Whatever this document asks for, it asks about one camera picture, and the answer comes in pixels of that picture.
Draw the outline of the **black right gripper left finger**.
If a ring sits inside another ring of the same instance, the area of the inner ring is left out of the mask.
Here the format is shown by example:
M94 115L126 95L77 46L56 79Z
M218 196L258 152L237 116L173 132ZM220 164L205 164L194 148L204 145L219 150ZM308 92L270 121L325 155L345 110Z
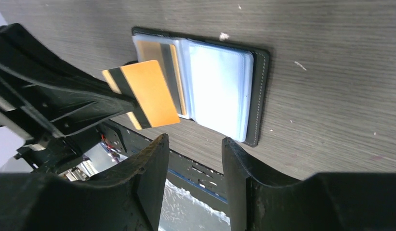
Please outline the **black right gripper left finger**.
M0 231L156 231L169 137L86 181L45 173L0 173Z

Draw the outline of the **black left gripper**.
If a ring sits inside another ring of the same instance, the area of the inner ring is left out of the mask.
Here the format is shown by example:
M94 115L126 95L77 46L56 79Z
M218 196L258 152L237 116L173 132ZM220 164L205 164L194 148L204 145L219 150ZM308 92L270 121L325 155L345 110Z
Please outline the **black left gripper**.
M14 159L23 159L32 172L61 174L76 167L101 141L92 127L136 106L133 97L59 58L21 24L0 26L0 126L27 145L53 136L41 138L43 150L17 150Z

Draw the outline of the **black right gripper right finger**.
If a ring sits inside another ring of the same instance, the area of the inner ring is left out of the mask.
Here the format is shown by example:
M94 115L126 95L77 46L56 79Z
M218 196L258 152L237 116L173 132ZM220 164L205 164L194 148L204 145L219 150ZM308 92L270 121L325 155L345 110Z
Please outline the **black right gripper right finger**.
M322 172L298 180L222 141L234 231L396 231L396 173Z

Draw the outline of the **gold credit card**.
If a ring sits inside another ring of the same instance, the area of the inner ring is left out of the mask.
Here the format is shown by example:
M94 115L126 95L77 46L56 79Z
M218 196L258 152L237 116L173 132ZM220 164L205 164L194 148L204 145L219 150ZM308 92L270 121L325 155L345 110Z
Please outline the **gold credit card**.
M156 60L162 70L179 115L187 115L181 72L174 44L139 40L135 42L139 61Z
M115 93L135 99L136 106L127 116L137 130L180 122L156 60L104 70L102 75Z

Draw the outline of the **black leather card holder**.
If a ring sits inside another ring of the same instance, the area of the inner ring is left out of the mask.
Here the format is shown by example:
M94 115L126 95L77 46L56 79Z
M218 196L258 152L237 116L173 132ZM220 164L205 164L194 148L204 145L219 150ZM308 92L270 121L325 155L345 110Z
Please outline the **black leather card holder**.
M139 61L142 42L156 42L179 66L184 119L250 147L258 145L271 54L243 43L145 27L132 28Z

